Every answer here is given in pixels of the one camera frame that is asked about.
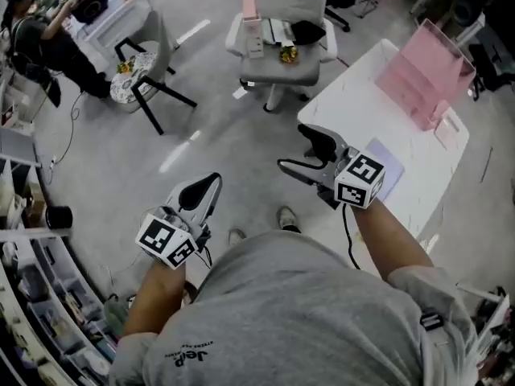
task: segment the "pink acrylic stand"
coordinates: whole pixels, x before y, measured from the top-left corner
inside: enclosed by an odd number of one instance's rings
[[[476,70],[463,53],[429,20],[386,65],[377,86],[421,130],[433,129],[474,79]]]

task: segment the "sneaker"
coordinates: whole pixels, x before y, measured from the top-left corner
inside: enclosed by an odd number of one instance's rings
[[[299,221],[297,220],[297,216],[288,206],[282,206],[279,210],[277,210],[277,223],[281,229],[284,229],[286,226],[294,226],[295,228],[299,228]]]
[[[229,230],[229,248],[237,246],[246,238],[247,236],[239,228],[232,228]]]

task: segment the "white table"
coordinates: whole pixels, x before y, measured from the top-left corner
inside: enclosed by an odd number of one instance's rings
[[[114,46],[143,23],[152,10],[150,0],[108,0],[109,6],[92,24],[79,23],[72,17],[71,32],[91,44],[111,62]]]
[[[446,150],[432,130],[422,132],[375,85],[375,79],[397,52],[389,40],[377,43],[304,107],[298,119],[337,132],[359,150],[365,149],[371,139],[379,139],[405,168],[384,203],[418,237],[452,179],[469,134],[454,110],[449,109],[447,115],[459,132],[455,144]],[[354,256],[362,269],[377,273],[357,233],[354,216],[347,210],[351,236],[354,236]],[[341,207],[333,211],[328,206],[323,216],[306,219],[302,227],[307,235],[347,256]]]

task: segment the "black cylinder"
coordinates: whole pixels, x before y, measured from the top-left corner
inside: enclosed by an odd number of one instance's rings
[[[48,228],[70,228],[73,224],[72,209],[68,206],[49,206],[45,211]]]

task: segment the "gray floor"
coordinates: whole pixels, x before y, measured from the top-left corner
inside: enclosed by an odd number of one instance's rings
[[[213,170],[224,179],[209,223],[214,258],[225,250],[231,227],[242,228],[248,235],[274,228],[274,214],[282,204],[291,205],[301,222],[327,210],[311,188],[281,174],[275,163],[278,158],[300,158],[307,147],[296,131],[296,114],[303,104],[286,96],[282,112],[269,115],[262,111],[265,92],[248,93],[240,100],[232,96],[239,87],[238,60],[225,51],[224,41],[241,0],[154,1],[175,36],[206,18],[211,21],[174,54],[171,66],[178,73],[168,81],[199,106],[193,110],[164,94],[156,95],[150,106],[166,132],[160,137],[141,110],[124,114],[111,104],[81,97],[71,148],[48,186],[56,202],[72,207],[73,248],[105,294],[113,289],[110,275],[120,294],[138,288],[150,262],[146,255],[137,257],[134,238],[140,217],[159,205],[176,183],[194,175]],[[352,63],[381,38],[404,43],[414,30],[408,15],[411,3],[384,0],[365,19],[342,10],[352,33],[336,29],[341,58]],[[316,92],[344,70],[337,61],[324,65]],[[45,165],[66,149],[69,110],[78,94],[73,83],[60,82],[63,104],[58,109],[45,105],[36,119],[36,141]],[[509,89],[485,94],[477,103],[465,97],[455,109],[470,131],[470,142],[422,237],[439,234],[431,256],[457,281],[481,289],[503,285],[515,294],[510,186],[515,165],[513,94]],[[197,130],[200,136],[161,173],[159,168],[170,153]],[[481,182],[490,147],[492,158]],[[206,272],[197,259],[188,266],[189,278],[196,284]]]

